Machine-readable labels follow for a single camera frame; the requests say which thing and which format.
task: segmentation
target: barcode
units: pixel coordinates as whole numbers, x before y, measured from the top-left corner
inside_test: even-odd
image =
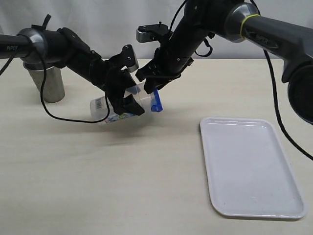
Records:
[[[96,99],[96,109],[102,109],[101,99]]]

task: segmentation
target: black wire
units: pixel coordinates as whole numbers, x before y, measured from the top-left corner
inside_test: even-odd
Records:
[[[5,63],[5,65],[0,70],[0,76],[4,73],[4,71],[9,67],[12,60],[15,58],[15,56],[19,53],[19,50],[16,50],[14,54],[11,55],[11,57],[8,59],[8,61]]]
[[[258,8],[258,6],[256,5],[256,3],[254,2],[254,0],[250,0],[251,3],[258,9],[259,14],[260,14],[260,10]],[[309,154],[307,151],[305,151],[303,148],[301,148],[294,140],[293,138],[288,134],[287,130],[285,129],[285,126],[283,124],[281,115],[280,115],[280,111],[279,111],[279,103],[278,103],[278,97],[277,97],[277,86],[276,86],[276,78],[275,78],[275,73],[274,73],[274,68],[273,68],[273,64],[270,60],[270,56],[268,54],[268,52],[266,50],[264,51],[264,55],[266,57],[266,60],[268,62],[268,67],[269,67],[269,72],[270,72],[270,76],[272,79],[272,86],[273,86],[273,97],[274,97],[274,107],[275,107],[275,114],[276,114],[276,118],[278,121],[278,125],[280,127],[280,129],[282,130],[283,134],[285,135],[285,137],[289,140],[289,142],[297,149],[299,150],[302,154],[304,154],[306,157],[308,157],[309,159],[311,159],[313,161],[313,156],[311,154]]]
[[[185,1],[181,4],[181,6],[178,8],[178,10],[177,10],[177,12],[176,12],[176,14],[175,14],[175,16],[174,16],[172,22],[171,22],[171,26],[170,26],[170,29],[169,29],[169,33],[171,33],[171,31],[172,31],[172,29],[173,29],[175,20],[176,20],[176,18],[177,18],[177,16],[178,16],[179,12],[181,11],[181,9],[185,6],[185,4],[186,4],[188,1],[189,1],[189,0],[185,0]]]
[[[62,118],[62,117],[60,118],[60,117],[54,116],[52,113],[50,113],[48,108],[45,105],[45,100],[44,100],[44,88],[45,88],[45,82],[47,80],[47,68],[46,68],[46,65],[45,65],[45,61],[44,61],[43,57],[40,55],[40,53],[36,49],[34,49],[34,51],[37,53],[37,55],[38,55],[38,57],[39,57],[39,59],[41,61],[41,64],[43,65],[43,68],[44,68],[44,79],[43,79],[43,83],[42,83],[41,89],[40,89],[40,100],[41,100],[41,103],[43,105],[43,108],[44,108],[45,112],[50,117],[52,117],[54,119],[57,119],[57,120],[61,120],[61,121],[79,122],[79,123],[88,123],[88,124],[100,123],[100,122],[105,121],[109,117],[109,115],[110,115],[110,106],[109,106],[108,97],[107,97],[107,93],[106,92],[105,92],[105,100],[106,100],[108,113],[107,113],[106,117],[101,119],[101,120],[98,120],[98,121],[85,121],[85,120],[67,119],[67,118]]]

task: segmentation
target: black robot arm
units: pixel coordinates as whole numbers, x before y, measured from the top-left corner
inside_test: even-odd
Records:
[[[126,45],[120,54],[103,60],[72,30],[46,30],[50,18],[47,15],[43,25],[32,25],[16,36],[1,34],[0,59],[14,55],[27,64],[36,65],[41,63],[39,53],[46,64],[58,68],[68,67],[105,91],[115,113],[143,114],[144,109],[132,95],[124,97],[125,90],[136,85],[130,74],[138,69],[133,47]]]
[[[140,81],[146,79],[146,92],[179,78],[199,45],[214,35],[234,43],[247,39],[282,58],[291,106],[313,124],[313,29],[262,17],[244,0],[187,0],[174,32],[162,24],[140,26],[139,42],[161,43],[153,60],[136,73]]]

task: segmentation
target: white wall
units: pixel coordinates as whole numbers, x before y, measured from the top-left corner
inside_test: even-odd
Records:
[[[263,16],[313,27],[313,0],[256,2]],[[132,44],[138,58],[151,58],[158,43],[139,44],[137,27],[159,21],[170,24],[181,3],[182,0],[1,0],[0,30],[16,34],[22,28],[41,24],[49,13],[52,19],[48,29],[71,28],[103,57],[111,57],[125,44]],[[264,57],[249,42],[233,44],[216,37],[211,45],[214,47],[211,58]],[[199,52],[206,50],[201,46]]]

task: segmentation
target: yellow ring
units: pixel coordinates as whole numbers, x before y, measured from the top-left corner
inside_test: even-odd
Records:
[[[244,24],[245,24],[245,22],[246,22],[248,19],[250,19],[251,17],[255,17],[255,16],[260,16],[260,15],[259,15],[259,14],[254,14],[254,15],[247,16],[247,17],[244,19],[244,21],[241,23],[241,27],[240,27],[240,36],[241,36],[242,38],[244,38],[244,36],[243,36],[243,29],[244,29]]]

